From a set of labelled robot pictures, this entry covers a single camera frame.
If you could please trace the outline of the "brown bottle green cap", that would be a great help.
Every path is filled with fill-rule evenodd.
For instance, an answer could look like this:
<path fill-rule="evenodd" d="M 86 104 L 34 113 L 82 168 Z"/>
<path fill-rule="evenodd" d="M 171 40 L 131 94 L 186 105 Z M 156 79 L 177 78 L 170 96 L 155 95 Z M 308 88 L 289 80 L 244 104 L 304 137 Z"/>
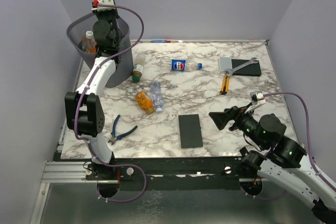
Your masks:
<path fill-rule="evenodd" d="M 134 67 L 132 71 L 132 81 L 137 83 L 140 81 L 145 66 L 145 55 L 144 54 L 138 54 L 135 61 L 134 61 Z"/>

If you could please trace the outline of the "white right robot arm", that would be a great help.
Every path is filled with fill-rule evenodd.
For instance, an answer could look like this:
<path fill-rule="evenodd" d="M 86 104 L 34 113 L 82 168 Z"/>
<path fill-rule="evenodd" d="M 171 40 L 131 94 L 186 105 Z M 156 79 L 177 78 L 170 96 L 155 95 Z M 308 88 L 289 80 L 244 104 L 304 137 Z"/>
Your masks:
<path fill-rule="evenodd" d="M 256 121 L 246 107 L 234 106 L 209 116 L 219 130 L 232 121 L 230 131 L 242 131 L 267 151 L 266 155 L 256 151 L 245 154 L 241 171 L 246 177 L 258 175 L 272 181 L 303 201 L 321 222 L 335 223 L 335 182 L 299 143 L 285 136 L 286 126 L 274 114 Z"/>

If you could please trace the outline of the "clear crushed bottle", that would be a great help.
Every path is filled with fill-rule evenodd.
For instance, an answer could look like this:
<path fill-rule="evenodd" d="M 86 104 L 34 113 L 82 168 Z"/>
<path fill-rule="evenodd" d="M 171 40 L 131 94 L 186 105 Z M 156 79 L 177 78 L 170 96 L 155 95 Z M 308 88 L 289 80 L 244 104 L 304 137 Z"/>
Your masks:
<path fill-rule="evenodd" d="M 151 99 L 156 112 L 163 112 L 164 99 L 160 83 L 153 81 L 150 84 Z"/>

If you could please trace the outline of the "small orange juice bottle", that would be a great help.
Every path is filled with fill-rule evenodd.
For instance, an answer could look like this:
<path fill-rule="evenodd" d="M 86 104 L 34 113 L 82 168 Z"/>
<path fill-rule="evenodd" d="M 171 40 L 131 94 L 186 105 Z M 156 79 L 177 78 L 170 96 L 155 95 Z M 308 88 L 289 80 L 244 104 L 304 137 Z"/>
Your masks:
<path fill-rule="evenodd" d="M 144 110 L 147 114 L 153 114 L 155 112 L 155 108 L 153 106 L 152 100 L 144 91 L 140 91 L 136 95 L 135 99 L 139 107 L 142 110 Z"/>

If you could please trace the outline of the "large orange juice bottle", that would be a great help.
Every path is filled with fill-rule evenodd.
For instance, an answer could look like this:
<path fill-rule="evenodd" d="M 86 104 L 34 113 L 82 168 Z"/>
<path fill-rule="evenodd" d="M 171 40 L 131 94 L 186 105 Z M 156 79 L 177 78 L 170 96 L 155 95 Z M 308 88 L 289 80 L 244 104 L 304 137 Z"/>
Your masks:
<path fill-rule="evenodd" d="M 82 37 L 82 51 L 89 54 L 96 53 L 96 41 L 94 39 L 93 31 L 86 31 L 86 34 Z"/>

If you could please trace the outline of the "pepsi label clear bottle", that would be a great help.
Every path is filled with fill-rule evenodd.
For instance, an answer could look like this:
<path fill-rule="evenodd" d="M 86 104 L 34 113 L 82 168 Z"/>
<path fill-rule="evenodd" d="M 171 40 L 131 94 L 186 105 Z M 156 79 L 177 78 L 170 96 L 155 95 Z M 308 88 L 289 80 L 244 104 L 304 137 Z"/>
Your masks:
<path fill-rule="evenodd" d="M 175 59 L 169 57 L 163 57 L 160 60 L 162 67 L 165 67 L 169 71 L 184 72 L 203 69 L 203 64 L 198 63 L 190 59 Z"/>

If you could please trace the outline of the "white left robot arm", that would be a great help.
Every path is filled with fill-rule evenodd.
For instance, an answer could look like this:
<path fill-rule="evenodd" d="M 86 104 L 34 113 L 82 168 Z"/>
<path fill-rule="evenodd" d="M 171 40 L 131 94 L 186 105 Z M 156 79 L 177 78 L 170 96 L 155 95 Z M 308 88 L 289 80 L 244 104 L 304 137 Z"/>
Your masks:
<path fill-rule="evenodd" d="M 85 82 L 75 92 L 65 95 L 66 120 L 76 139 L 85 142 L 92 162 L 99 164 L 99 175 L 110 179 L 115 175 L 116 166 L 114 154 L 102 134 L 105 118 L 100 95 L 117 69 L 115 58 L 124 51 L 120 51 L 117 7 L 98 5 L 92 11 L 98 18 L 93 26 L 98 55 Z"/>

